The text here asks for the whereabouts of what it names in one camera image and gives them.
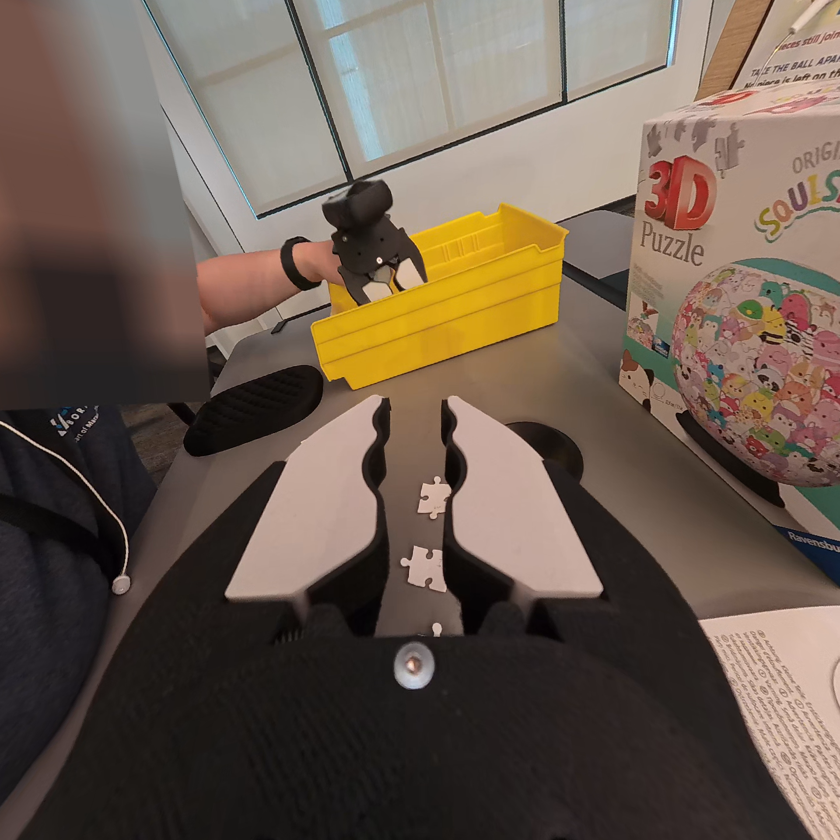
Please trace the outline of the colourful puzzle box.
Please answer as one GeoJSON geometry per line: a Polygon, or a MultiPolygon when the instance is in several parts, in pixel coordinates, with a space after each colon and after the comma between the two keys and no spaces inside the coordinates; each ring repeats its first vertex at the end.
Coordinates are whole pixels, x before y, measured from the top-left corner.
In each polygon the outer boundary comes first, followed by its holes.
{"type": "Polygon", "coordinates": [[[645,123],[619,383],[836,584],[838,281],[837,77],[645,123]]]}

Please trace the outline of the white printed leaflet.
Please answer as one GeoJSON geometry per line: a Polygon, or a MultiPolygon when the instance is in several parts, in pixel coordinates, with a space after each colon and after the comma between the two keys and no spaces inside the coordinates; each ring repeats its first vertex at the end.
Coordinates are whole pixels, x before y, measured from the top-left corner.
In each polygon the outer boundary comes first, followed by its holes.
{"type": "Polygon", "coordinates": [[[700,621],[774,781],[813,838],[839,838],[839,606],[700,621]]]}

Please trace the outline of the printed instruction sheet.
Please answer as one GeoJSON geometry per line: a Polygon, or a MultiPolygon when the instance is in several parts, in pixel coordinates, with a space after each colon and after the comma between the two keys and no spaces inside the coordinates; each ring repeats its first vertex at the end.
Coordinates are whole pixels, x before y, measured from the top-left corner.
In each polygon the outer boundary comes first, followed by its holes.
{"type": "Polygon", "coordinates": [[[731,87],[834,78],[838,54],[838,1],[774,1],[731,87]]]}

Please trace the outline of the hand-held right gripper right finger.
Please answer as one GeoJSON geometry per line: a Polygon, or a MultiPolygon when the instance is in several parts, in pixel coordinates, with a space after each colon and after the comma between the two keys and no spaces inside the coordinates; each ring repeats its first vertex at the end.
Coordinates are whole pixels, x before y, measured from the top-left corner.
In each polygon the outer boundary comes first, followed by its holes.
{"type": "Polygon", "coordinates": [[[509,426],[452,395],[442,403],[445,582],[465,631],[510,603],[529,618],[544,600],[596,599],[603,583],[545,459],[509,426]]]}

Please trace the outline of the black quilted pad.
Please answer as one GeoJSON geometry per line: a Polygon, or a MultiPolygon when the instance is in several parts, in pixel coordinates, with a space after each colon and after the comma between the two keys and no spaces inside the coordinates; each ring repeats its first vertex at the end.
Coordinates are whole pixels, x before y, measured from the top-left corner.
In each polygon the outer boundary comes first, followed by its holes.
{"type": "Polygon", "coordinates": [[[183,438],[193,457],[215,455],[298,424],[319,406],[323,376],[308,364],[266,374],[212,396],[183,438]]]}

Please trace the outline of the white hoodie drawstring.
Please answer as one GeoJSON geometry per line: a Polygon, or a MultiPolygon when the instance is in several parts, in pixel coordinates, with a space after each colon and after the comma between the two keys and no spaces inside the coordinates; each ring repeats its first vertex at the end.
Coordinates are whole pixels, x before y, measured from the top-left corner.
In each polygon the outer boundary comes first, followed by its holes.
{"type": "Polygon", "coordinates": [[[79,523],[68,518],[63,518],[54,511],[35,505],[24,505],[22,500],[13,497],[4,497],[2,499],[2,521],[41,538],[61,542],[73,551],[90,555],[97,562],[106,579],[110,580],[112,593],[115,595],[127,594],[132,585],[131,578],[128,574],[130,538],[118,514],[105,501],[101,493],[84,473],[66,456],[41,444],[10,423],[2,421],[1,427],[10,434],[23,440],[28,446],[61,464],[73,476],[76,483],[85,487],[86,491],[96,500],[99,507],[115,522],[121,534],[122,541],[122,562],[119,573],[110,576],[110,571],[116,571],[116,561],[111,561],[111,551],[114,551],[114,548],[111,542],[104,538],[104,527],[100,527],[98,533],[94,535],[79,523]]]}

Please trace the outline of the person's left hand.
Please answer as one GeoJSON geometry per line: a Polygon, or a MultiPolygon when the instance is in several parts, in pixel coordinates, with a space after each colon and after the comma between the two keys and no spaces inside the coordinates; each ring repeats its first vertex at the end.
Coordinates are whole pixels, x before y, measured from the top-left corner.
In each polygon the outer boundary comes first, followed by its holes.
{"type": "Polygon", "coordinates": [[[308,282],[319,284],[327,281],[336,286],[344,286],[340,274],[340,258],[333,253],[331,239],[294,245],[292,257],[298,272],[308,282]]]}

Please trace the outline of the person's left forearm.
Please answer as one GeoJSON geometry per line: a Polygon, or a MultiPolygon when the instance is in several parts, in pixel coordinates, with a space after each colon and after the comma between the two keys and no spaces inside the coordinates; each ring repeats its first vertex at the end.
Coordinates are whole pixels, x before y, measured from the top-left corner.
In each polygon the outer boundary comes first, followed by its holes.
{"type": "Polygon", "coordinates": [[[196,280],[205,335],[257,319],[300,292],[278,249],[206,259],[196,280]]]}

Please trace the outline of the wooden easel board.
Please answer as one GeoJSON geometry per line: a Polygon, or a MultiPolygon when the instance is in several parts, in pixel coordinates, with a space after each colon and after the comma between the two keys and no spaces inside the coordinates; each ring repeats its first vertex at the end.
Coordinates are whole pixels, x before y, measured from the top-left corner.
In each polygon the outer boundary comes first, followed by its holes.
{"type": "Polygon", "coordinates": [[[772,1],[713,2],[705,68],[696,100],[732,88],[772,4],[772,1]]]}

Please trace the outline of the black wristband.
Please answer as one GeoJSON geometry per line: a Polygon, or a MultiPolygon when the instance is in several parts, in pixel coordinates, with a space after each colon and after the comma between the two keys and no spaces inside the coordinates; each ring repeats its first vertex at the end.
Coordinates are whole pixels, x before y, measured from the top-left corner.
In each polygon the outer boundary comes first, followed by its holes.
{"type": "Polygon", "coordinates": [[[304,237],[287,239],[280,248],[284,275],[298,291],[310,291],[324,282],[321,268],[322,243],[304,237]]]}

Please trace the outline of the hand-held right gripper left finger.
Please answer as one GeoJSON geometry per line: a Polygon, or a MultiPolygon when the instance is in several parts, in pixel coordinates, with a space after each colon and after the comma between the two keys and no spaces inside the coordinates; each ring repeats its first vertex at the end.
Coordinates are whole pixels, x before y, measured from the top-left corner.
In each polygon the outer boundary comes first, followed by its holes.
{"type": "Polygon", "coordinates": [[[226,589],[230,602],[285,602],[304,622],[335,606],[374,631],[389,576],[380,486],[391,403],[372,395],[303,440],[283,465],[226,589]]]}

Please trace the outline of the yellow plastic bin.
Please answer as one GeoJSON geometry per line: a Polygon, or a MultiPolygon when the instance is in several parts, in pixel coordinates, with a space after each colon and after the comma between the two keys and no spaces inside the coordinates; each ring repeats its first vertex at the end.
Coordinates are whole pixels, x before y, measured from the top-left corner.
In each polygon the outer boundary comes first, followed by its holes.
{"type": "Polygon", "coordinates": [[[361,308],[331,291],[311,325],[322,372],[359,390],[556,323],[568,233],[501,203],[412,235],[428,282],[361,308]]]}

